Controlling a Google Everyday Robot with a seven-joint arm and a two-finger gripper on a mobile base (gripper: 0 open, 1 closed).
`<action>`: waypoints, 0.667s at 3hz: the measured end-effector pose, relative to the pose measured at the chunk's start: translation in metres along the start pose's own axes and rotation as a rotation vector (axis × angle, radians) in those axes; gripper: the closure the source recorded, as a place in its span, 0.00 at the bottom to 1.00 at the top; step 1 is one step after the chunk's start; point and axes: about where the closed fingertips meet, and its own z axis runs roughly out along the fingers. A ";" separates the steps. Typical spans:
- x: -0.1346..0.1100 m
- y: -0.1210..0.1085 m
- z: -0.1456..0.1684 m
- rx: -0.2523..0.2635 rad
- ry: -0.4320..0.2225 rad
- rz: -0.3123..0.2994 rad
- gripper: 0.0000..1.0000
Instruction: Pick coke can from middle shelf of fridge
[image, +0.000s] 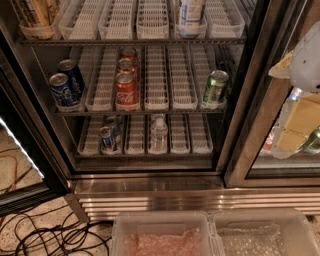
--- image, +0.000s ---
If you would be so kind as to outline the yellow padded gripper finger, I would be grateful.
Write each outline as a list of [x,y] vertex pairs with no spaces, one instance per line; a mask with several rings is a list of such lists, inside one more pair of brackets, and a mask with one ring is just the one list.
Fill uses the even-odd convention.
[[277,146],[284,152],[295,152],[320,125],[320,94],[300,97],[293,103]]
[[287,53],[276,65],[274,65],[269,71],[268,75],[277,79],[289,79],[290,78],[290,64],[294,51]]

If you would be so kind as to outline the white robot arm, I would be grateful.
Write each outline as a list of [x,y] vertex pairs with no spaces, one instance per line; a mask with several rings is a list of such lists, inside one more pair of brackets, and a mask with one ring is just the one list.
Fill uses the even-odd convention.
[[293,153],[320,125],[320,21],[313,24],[295,49],[273,66],[268,75],[287,79],[304,92],[292,104],[277,141],[281,151]]

